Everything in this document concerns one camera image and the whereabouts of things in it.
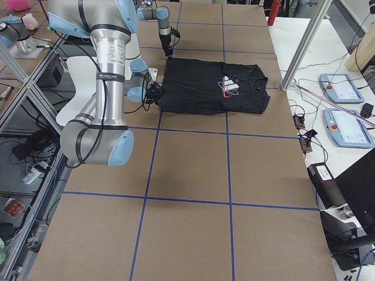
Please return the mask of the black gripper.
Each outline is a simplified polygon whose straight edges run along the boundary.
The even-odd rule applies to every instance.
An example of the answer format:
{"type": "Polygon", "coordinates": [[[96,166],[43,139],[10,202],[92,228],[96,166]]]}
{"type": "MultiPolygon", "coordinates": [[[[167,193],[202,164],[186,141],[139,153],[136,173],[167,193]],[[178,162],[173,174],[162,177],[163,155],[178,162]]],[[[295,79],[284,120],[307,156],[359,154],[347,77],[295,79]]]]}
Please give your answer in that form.
{"type": "Polygon", "coordinates": [[[146,103],[157,104],[159,99],[164,95],[164,88],[159,84],[153,84],[146,91],[146,103]]]}
{"type": "Polygon", "coordinates": [[[171,46],[171,35],[160,35],[162,49],[167,55],[168,60],[173,58],[173,48],[171,46]]]}

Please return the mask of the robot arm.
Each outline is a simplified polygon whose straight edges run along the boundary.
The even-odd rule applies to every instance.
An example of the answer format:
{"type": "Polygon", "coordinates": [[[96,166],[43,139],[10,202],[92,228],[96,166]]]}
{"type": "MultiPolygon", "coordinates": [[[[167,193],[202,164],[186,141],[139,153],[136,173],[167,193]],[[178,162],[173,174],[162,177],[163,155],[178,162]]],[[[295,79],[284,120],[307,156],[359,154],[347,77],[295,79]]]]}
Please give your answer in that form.
{"type": "Polygon", "coordinates": [[[171,46],[172,27],[169,24],[169,8],[167,6],[154,6],[154,1],[141,1],[137,9],[137,15],[139,20],[157,21],[162,49],[165,56],[170,59],[173,55],[173,47],[171,46]]]}
{"type": "Polygon", "coordinates": [[[124,100],[151,104],[163,93],[143,59],[127,62],[126,47],[139,20],[155,19],[163,49],[169,53],[169,9],[136,8],[132,1],[49,1],[48,15],[54,30],[89,38],[96,50],[96,91],[65,124],[60,136],[64,155],[80,165],[126,164],[134,134],[124,119],[124,100]]]}

